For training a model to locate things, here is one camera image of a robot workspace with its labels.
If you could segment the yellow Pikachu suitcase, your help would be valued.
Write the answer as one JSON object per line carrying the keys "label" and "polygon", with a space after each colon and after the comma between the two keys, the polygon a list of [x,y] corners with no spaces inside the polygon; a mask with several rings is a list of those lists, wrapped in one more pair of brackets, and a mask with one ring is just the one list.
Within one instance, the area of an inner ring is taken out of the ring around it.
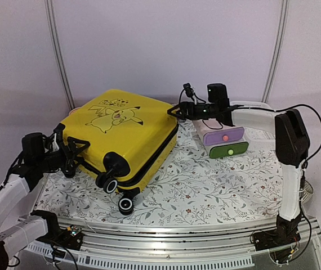
{"label": "yellow Pikachu suitcase", "polygon": [[141,193],[176,144],[178,122],[167,114],[169,103],[110,89],[69,114],[55,128],[63,138],[90,142],[79,166],[106,194],[122,193],[119,212],[130,215]]}

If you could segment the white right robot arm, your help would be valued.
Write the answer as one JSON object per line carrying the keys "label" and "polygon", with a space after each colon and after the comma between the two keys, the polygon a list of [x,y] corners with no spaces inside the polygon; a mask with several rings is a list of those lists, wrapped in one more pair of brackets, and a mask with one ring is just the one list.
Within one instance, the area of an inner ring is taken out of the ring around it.
{"label": "white right robot arm", "polygon": [[278,218],[291,222],[300,209],[301,171],[306,167],[310,139],[296,106],[274,110],[257,106],[231,104],[226,86],[207,86],[208,101],[183,101],[167,113],[181,120],[209,120],[227,126],[259,129],[275,135],[275,152],[283,173],[282,204]]}

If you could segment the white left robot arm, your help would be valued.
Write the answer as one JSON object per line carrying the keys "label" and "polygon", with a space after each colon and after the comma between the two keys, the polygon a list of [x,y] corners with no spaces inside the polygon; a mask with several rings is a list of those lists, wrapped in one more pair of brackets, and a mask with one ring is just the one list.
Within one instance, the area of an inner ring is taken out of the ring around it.
{"label": "white left robot arm", "polygon": [[[48,137],[40,132],[29,133],[21,143],[22,151],[0,185],[0,229],[13,208],[46,174],[61,170],[65,176],[73,176],[83,161],[80,154],[90,146],[88,141],[73,137],[63,139],[62,128],[55,129]],[[61,249],[68,254],[80,250],[83,237],[84,234],[74,226],[60,228],[55,213],[34,210],[11,228],[0,230],[0,269],[10,267],[12,257],[34,240],[49,244],[53,249],[52,256],[56,257]]]}

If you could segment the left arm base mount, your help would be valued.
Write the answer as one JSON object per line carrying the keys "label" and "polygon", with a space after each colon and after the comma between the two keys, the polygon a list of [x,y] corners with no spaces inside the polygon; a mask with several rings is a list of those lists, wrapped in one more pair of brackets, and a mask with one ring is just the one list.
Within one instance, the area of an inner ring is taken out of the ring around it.
{"label": "left arm base mount", "polygon": [[80,251],[83,243],[84,233],[79,226],[68,226],[64,229],[59,229],[54,233],[47,233],[44,236],[37,238],[37,241],[45,244],[56,245],[61,248]]}

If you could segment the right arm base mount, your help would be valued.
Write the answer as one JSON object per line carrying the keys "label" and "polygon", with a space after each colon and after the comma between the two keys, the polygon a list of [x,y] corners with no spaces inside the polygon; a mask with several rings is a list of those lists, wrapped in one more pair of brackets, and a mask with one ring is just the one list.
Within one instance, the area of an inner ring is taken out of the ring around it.
{"label": "right arm base mount", "polygon": [[303,212],[291,220],[282,218],[279,214],[276,217],[276,228],[268,231],[258,230],[250,235],[250,242],[256,250],[266,250],[281,247],[291,243],[300,244],[301,236],[298,231],[298,224],[304,218],[309,226],[309,237],[304,247],[306,250],[309,246],[312,236],[312,225]]}

